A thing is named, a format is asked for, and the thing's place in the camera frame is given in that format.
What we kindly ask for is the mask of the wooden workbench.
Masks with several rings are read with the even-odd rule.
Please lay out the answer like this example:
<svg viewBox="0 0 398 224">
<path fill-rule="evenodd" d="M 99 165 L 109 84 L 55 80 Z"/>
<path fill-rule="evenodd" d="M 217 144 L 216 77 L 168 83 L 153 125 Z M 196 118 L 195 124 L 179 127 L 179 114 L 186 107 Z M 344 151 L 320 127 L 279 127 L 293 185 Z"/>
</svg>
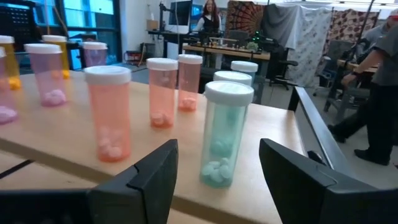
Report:
<svg viewBox="0 0 398 224">
<path fill-rule="evenodd" d="M 223 55 L 232 55 L 237 57 L 245 57 L 250 59 L 259 59 L 259 60 L 270 60 L 271 54 L 268 52 L 250 52 L 247 50 L 236 50 L 233 48 L 228 47 L 202 47 L 196 45 L 184 45 L 184 50 L 188 51 L 196 51 L 196 52 L 207 52 L 207 53 L 214 53 L 214 54 L 223 54 Z"/>
</svg>

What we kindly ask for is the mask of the teal medicine bottle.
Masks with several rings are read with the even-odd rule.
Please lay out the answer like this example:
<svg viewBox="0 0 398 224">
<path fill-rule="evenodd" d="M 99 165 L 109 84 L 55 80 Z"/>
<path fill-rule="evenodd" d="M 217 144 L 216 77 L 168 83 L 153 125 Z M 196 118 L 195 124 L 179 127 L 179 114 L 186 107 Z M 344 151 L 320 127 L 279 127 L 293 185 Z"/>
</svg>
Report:
<svg viewBox="0 0 398 224">
<path fill-rule="evenodd" d="M 258 64 L 254 62 L 234 60 L 231 62 L 231 69 L 236 72 L 246 73 L 254 77 L 258 71 Z"/>
<path fill-rule="evenodd" d="M 203 95 L 206 113 L 200 180 L 213 188 L 227 188 L 233 181 L 254 89 L 237 82 L 212 81 Z"/>
<path fill-rule="evenodd" d="M 252 76 L 234 71 L 217 71 L 213 75 L 214 81 L 229 81 L 229 82 L 237 82 L 245 85 L 252 85 Z"/>
</svg>

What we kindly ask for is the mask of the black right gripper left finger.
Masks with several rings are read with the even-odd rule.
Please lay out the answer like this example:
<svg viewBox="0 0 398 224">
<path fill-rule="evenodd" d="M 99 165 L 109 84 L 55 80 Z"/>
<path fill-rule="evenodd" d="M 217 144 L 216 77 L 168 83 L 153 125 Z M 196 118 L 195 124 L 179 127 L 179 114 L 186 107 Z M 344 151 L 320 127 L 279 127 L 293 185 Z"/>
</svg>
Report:
<svg viewBox="0 0 398 224">
<path fill-rule="evenodd" d="M 88 193 L 94 224 L 166 224 L 178 169 L 178 141 L 170 139 Z"/>
</svg>

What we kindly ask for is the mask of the wooden shelf black legs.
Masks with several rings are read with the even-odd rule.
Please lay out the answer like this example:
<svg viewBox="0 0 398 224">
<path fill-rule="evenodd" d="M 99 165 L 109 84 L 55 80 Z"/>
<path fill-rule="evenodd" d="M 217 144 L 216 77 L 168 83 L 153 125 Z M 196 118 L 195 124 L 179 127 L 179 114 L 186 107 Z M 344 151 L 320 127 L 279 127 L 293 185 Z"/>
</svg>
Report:
<svg viewBox="0 0 398 224">
<path fill-rule="evenodd" d="M 45 108 L 35 77 L 23 75 L 14 92 L 19 119 L 0 127 L 0 149 L 93 182 L 103 182 L 137 162 L 169 139 L 178 141 L 178 176 L 172 208 L 214 223 L 282 224 L 264 179 L 259 142 L 271 139 L 306 155 L 295 113 L 251 104 L 244 127 L 233 183 L 214 189 L 199 180 L 206 100 L 198 96 L 194 113 L 177 113 L 170 129 L 149 124 L 149 87 L 129 84 L 131 155 L 120 162 L 96 156 L 95 132 L 84 76 L 72 72 L 65 86 L 68 103 Z"/>
</svg>

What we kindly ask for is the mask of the patterned tapestry panel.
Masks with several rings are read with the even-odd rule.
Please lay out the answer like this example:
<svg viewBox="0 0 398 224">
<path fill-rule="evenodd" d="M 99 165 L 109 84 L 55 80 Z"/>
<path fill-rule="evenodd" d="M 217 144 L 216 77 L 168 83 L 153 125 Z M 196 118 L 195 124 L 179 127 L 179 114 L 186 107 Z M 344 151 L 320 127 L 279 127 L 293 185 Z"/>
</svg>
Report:
<svg viewBox="0 0 398 224">
<path fill-rule="evenodd" d="M 232 30 L 247 32 L 253 36 L 261 29 L 265 6 L 251 1 L 229 1 L 227 7 L 225 33 Z"/>
<path fill-rule="evenodd" d="M 323 47 L 323 55 L 328 53 L 330 42 L 332 40 L 343 40 L 354 43 L 360 36 L 360 32 L 365 23 L 363 34 L 376 26 L 380 12 L 370 12 L 368 18 L 366 12 L 346 9 L 337 11 L 332 9 L 332 17 L 327 32 L 326 41 Z"/>
</svg>

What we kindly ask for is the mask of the person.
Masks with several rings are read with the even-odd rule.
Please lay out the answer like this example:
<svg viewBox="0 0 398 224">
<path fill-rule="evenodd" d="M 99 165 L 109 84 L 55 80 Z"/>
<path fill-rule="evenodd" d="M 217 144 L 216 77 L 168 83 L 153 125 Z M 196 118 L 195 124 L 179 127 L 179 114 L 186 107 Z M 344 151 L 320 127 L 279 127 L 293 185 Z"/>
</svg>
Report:
<svg viewBox="0 0 398 224">
<path fill-rule="evenodd" d="M 215 0 L 206 0 L 201 18 L 198 20 L 194 32 L 212 32 L 219 33 L 221 28 L 221 17 Z"/>
<path fill-rule="evenodd" d="M 384 37 L 389 32 L 389 30 L 397 24 L 398 24 L 398 8 L 390 12 L 385 23 L 367 31 L 363 35 L 363 38 L 369 42 L 369 46 L 372 46 L 381 37 Z"/>
<path fill-rule="evenodd" d="M 367 128 L 369 147 L 355 149 L 360 159 L 387 166 L 394 145 L 394 123 L 398 117 L 398 22 L 376 44 L 368 56 L 341 84 L 348 86 L 364 75 L 364 71 L 377 65 L 369 91 L 369 98 L 356 114 L 328 129 L 339 142 L 345 142 L 362 126 Z"/>
</svg>

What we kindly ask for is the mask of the salmon pink medicine bottle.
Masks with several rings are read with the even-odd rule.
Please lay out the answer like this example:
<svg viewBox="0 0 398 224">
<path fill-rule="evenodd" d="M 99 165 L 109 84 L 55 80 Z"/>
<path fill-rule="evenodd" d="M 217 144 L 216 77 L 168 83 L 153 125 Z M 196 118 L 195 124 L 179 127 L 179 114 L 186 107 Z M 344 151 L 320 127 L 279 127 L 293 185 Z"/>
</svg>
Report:
<svg viewBox="0 0 398 224">
<path fill-rule="evenodd" d="M 149 71 L 150 125 L 154 128 L 171 128 L 175 116 L 178 61 L 149 58 L 146 62 Z"/>
<path fill-rule="evenodd" d="M 95 127 L 97 156 L 104 162 L 121 161 L 131 153 L 131 71 L 100 65 L 84 69 Z"/>
<path fill-rule="evenodd" d="M 192 54 L 178 56 L 178 109 L 192 112 L 197 108 L 197 94 L 203 57 Z"/>
</svg>

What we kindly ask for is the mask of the black office chair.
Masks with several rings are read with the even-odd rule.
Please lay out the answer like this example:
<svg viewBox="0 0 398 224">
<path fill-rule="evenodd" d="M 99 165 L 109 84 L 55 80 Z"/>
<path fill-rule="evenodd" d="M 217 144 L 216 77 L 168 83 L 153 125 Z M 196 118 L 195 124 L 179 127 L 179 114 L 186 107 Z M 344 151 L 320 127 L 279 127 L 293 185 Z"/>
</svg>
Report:
<svg viewBox="0 0 398 224">
<path fill-rule="evenodd" d="M 289 84 L 290 80 L 285 75 L 289 66 L 296 67 L 299 63 L 295 60 L 288 60 L 288 54 L 289 50 L 281 45 L 271 52 L 267 69 L 269 86 L 282 85 L 286 90 L 289 90 L 289 86 L 295 86 L 295 84 Z"/>
</svg>

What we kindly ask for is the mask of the grey chair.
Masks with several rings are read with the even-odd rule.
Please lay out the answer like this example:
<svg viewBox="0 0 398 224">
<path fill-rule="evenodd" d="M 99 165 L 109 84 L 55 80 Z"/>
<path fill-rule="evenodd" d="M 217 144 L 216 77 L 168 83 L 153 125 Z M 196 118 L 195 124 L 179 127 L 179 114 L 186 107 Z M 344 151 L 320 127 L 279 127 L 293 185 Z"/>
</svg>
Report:
<svg viewBox="0 0 398 224">
<path fill-rule="evenodd" d="M 323 110 L 327 112 L 331 107 L 336 109 L 334 123 L 344 119 L 346 110 L 358 109 L 359 104 L 369 97 L 369 90 L 361 88 L 359 83 L 351 83 L 348 88 L 341 84 L 341 79 L 356 66 L 353 61 L 355 53 L 356 46 L 350 42 L 332 40 L 328 52 L 321 58 L 320 67 L 315 72 L 319 84 L 313 96 L 326 94 Z"/>
</svg>

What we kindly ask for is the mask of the black computer monitor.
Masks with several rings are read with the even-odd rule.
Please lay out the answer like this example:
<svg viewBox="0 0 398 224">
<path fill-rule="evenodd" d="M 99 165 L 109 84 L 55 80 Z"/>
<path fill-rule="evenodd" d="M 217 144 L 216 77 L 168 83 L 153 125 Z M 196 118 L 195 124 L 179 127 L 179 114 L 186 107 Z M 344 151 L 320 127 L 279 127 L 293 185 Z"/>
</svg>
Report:
<svg viewBox="0 0 398 224">
<path fill-rule="evenodd" d="M 170 3 L 169 25 L 189 26 L 192 12 L 192 0 L 174 0 Z"/>
</svg>

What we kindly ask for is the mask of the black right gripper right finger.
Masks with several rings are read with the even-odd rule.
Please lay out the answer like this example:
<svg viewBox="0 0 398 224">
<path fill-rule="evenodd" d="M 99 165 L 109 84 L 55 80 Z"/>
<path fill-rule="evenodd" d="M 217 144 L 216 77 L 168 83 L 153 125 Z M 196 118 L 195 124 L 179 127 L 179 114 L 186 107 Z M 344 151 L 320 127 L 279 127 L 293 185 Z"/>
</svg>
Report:
<svg viewBox="0 0 398 224">
<path fill-rule="evenodd" d="M 259 158 L 283 224 L 377 224 L 373 187 L 261 139 Z"/>
</svg>

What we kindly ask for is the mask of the large black-framed window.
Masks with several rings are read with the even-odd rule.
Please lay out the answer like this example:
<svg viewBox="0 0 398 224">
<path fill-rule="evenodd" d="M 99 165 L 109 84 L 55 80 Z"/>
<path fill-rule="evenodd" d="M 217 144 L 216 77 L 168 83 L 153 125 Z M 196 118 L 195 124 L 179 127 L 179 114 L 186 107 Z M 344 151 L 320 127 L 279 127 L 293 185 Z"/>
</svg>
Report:
<svg viewBox="0 0 398 224">
<path fill-rule="evenodd" d="M 56 35 L 67 39 L 61 45 L 63 69 L 79 70 L 84 67 L 82 43 L 97 41 L 108 46 L 106 64 L 121 61 L 119 0 L 26 0 L 35 3 L 34 19 L 40 40 Z M 21 67 L 28 66 L 25 50 L 17 52 Z"/>
</svg>

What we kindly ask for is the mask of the purple pink medicine bottle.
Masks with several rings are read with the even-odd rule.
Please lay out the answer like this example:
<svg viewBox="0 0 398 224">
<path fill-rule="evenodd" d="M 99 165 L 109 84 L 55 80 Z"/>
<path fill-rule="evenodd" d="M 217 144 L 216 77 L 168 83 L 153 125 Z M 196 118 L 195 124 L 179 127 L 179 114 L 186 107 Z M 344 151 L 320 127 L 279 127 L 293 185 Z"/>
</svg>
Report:
<svg viewBox="0 0 398 224">
<path fill-rule="evenodd" d="M 25 44 L 35 75 L 40 103 L 56 107 L 67 102 L 63 79 L 62 51 L 54 44 Z"/>
<path fill-rule="evenodd" d="M 6 53 L 0 47 L 0 124 L 15 121 L 18 117 L 6 71 Z"/>
<path fill-rule="evenodd" d="M 86 67 L 106 65 L 108 46 L 102 42 L 84 42 L 83 52 Z"/>
</svg>

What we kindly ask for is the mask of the black perforated panel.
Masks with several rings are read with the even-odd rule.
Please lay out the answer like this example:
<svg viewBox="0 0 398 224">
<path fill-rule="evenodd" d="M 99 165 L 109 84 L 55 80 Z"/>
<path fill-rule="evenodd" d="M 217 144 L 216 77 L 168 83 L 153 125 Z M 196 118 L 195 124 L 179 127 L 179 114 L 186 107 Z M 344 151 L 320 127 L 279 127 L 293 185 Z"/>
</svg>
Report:
<svg viewBox="0 0 398 224">
<path fill-rule="evenodd" d="M 24 44 L 40 40 L 34 19 L 35 3 L 26 0 L 0 0 L 0 35 L 14 38 L 14 49 L 24 51 Z"/>
</svg>

